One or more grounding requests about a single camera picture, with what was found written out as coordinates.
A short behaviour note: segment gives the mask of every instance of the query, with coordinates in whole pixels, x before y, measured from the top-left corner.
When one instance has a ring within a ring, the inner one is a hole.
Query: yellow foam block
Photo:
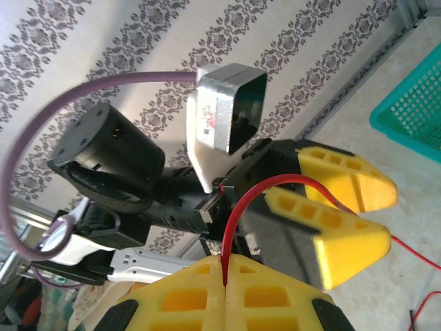
[[[225,288],[218,257],[198,263],[120,299],[138,301],[126,331],[223,331]]]
[[[333,303],[316,288],[241,255],[229,260],[226,296],[228,331],[321,331],[312,300]]]
[[[302,174],[323,184],[338,200],[354,212],[389,208],[398,202],[396,184],[362,157],[349,156],[322,147],[297,151]],[[334,207],[311,187],[308,199]]]
[[[323,331],[312,301],[332,298],[241,255],[229,262],[224,288],[220,257],[125,295],[139,304],[125,331]]]
[[[265,201],[274,214],[319,231],[313,237],[325,290],[344,283],[384,257],[391,248],[389,230],[282,188],[271,188]]]

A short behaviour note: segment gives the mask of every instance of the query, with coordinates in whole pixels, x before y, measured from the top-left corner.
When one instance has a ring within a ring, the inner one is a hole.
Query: black cylindrical motor
[[[164,162],[164,152],[151,139],[101,103],[69,127],[48,165],[74,185],[136,203],[153,201]]]

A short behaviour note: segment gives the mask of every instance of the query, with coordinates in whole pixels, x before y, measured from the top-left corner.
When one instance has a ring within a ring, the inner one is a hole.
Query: patterned wallpaper
[[[268,72],[257,137],[311,132],[403,32],[396,0],[6,0],[0,13],[1,159],[19,128],[54,95],[86,80],[143,70],[194,71],[244,63]],[[372,56],[383,47],[384,50]],[[67,105],[39,134],[12,193],[52,210],[81,198],[45,160],[66,126],[98,102],[111,102],[188,164],[189,83],[96,91]],[[154,229],[147,247],[176,254],[192,238]]]

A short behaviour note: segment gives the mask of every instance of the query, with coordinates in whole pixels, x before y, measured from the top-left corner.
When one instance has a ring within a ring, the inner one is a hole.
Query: teal plastic basket
[[[441,163],[441,44],[372,112],[371,126]]]

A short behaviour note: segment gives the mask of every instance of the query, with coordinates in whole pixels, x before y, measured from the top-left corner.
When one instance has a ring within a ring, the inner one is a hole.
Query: red wire
[[[434,267],[436,270],[441,271],[441,266],[439,266],[438,264],[430,261],[428,258],[422,256],[420,253],[418,253],[416,250],[414,250],[412,247],[410,247],[409,245],[407,245],[406,243],[403,243],[399,238],[395,237],[395,236],[391,236],[392,240],[395,241],[398,245],[401,245],[405,250],[407,250],[408,252],[410,252],[411,254],[415,255],[417,258],[419,258],[420,260],[426,262],[427,264],[429,264],[431,267]],[[424,306],[426,305],[427,301],[435,294],[441,294],[441,291],[433,291],[431,293],[429,293],[424,300],[422,301],[420,307],[418,308],[418,310],[416,311],[414,317],[413,317],[413,322],[416,322],[416,319],[418,318],[418,316],[420,315],[422,309],[424,308]],[[412,325],[409,326],[409,331],[412,331]]]
[[[319,191],[329,202],[334,204],[337,208],[344,210],[345,212],[356,214],[348,207],[343,205],[334,195],[326,189],[321,183],[316,181],[315,179],[309,178],[302,174],[280,174],[278,176],[270,177],[257,183],[255,186],[250,188],[244,195],[241,197],[234,207],[232,213],[230,214],[227,222],[227,226],[225,227],[225,232],[222,240],[222,250],[220,252],[220,260],[222,263],[222,273],[223,273],[223,283],[227,285],[228,281],[228,263],[229,257],[232,254],[232,246],[233,246],[233,238],[234,233],[236,231],[237,224],[239,222],[240,216],[247,209],[248,205],[258,197],[263,191],[272,188],[273,186],[286,184],[286,183],[298,183],[303,185],[308,185],[315,188]]]
[[[441,271],[441,266],[439,266],[438,264],[436,264],[435,262],[430,261],[428,258],[422,256],[420,253],[418,253],[416,250],[414,250],[413,248],[411,248],[410,246],[408,246],[407,244],[403,243],[401,240],[399,240],[399,238],[395,237],[395,236],[391,236],[392,240],[395,241],[398,245],[401,245],[404,249],[406,249],[408,252],[410,252],[411,254],[415,255],[417,258],[419,258],[420,260],[426,262],[427,264],[429,264],[431,267],[434,267],[436,270]]]
[[[413,322],[414,322],[414,323],[415,323],[416,319],[418,318],[418,316],[420,316],[421,311],[422,311],[422,309],[424,308],[424,306],[426,305],[427,301],[428,301],[431,297],[433,297],[435,294],[441,294],[441,291],[433,291],[433,292],[430,292],[430,293],[424,298],[424,300],[422,301],[420,307],[419,307],[418,310],[416,311],[415,316],[413,317]],[[409,326],[409,331],[413,331],[413,330],[412,330],[412,325]]]

